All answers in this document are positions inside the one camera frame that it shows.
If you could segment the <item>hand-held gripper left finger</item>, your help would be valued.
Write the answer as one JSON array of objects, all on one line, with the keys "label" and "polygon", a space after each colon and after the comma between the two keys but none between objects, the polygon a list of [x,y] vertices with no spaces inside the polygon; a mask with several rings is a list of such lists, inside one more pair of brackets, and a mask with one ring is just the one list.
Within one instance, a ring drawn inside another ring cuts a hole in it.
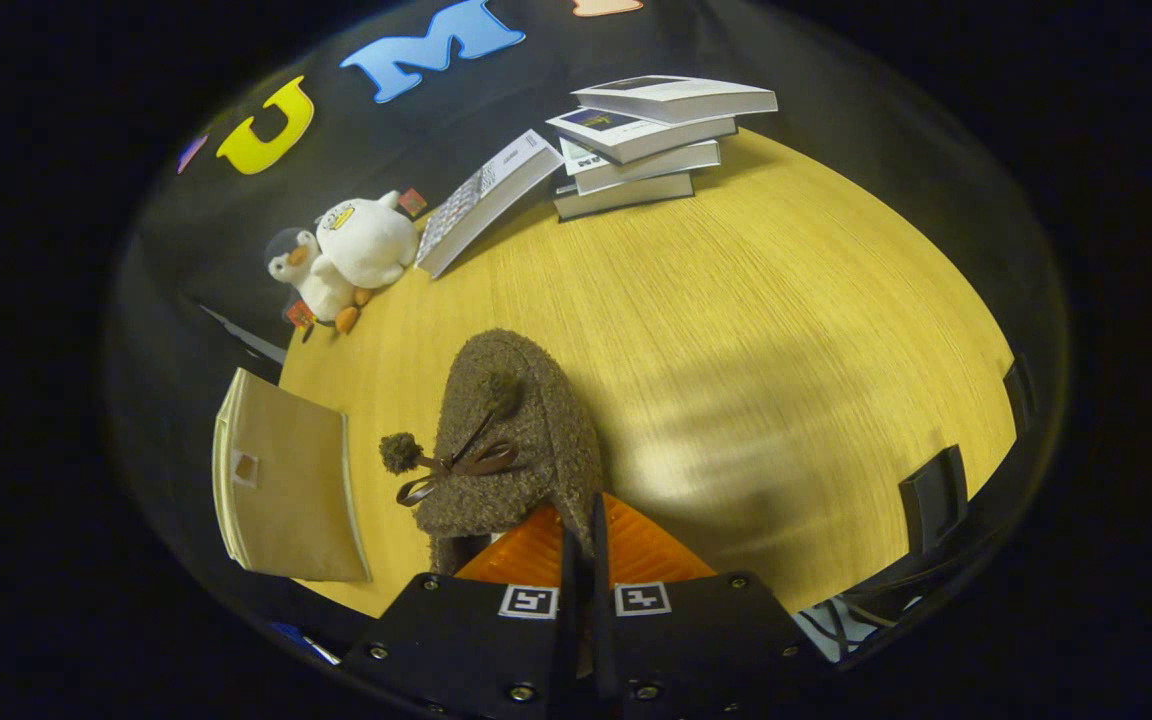
[{"label": "hand-held gripper left finger", "polygon": [[415,575],[342,670],[445,719],[550,719],[579,664],[579,543],[539,507],[456,575]]}]

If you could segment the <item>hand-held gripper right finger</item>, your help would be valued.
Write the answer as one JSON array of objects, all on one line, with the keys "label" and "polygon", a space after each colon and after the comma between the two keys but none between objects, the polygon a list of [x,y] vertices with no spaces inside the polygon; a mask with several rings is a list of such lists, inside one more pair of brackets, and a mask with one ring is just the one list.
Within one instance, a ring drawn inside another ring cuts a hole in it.
[{"label": "hand-held gripper right finger", "polygon": [[591,530],[596,691],[622,719],[770,719],[826,675],[755,571],[714,570],[609,493]]}]

